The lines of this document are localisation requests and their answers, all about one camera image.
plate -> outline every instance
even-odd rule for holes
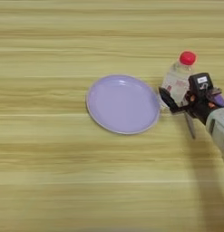
[[[98,124],[122,134],[146,131],[160,115],[158,98],[151,87],[126,75],[101,78],[90,88],[86,104]]]

wooden table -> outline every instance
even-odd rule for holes
[[[224,232],[224,166],[196,121],[97,126],[92,83],[157,88],[181,51],[224,91],[224,1],[0,1],[0,231]]]

plastic bottle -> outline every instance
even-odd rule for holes
[[[196,55],[192,52],[183,52],[180,59],[174,63],[167,72],[161,87],[170,92],[171,97],[178,104],[183,102],[189,89],[189,77],[193,74],[192,65],[196,61]],[[166,104],[161,100],[161,107]]]

robotic arm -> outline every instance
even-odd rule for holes
[[[206,72],[191,75],[189,83],[190,89],[185,95],[187,105],[179,107],[164,88],[159,88],[161,98],[173,114],[187,112],[192,118],[199,119],[206,126],[207,132],[221,150],[224,159],[224,105],[216,101],[221,90],[213,87]]]

table surface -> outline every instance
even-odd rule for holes
[[[224,1],[0,1],[0,231],[224,231],[224,165],[202,124],[97,126],[92,83],[155,89],[181,51],[224,91]]]

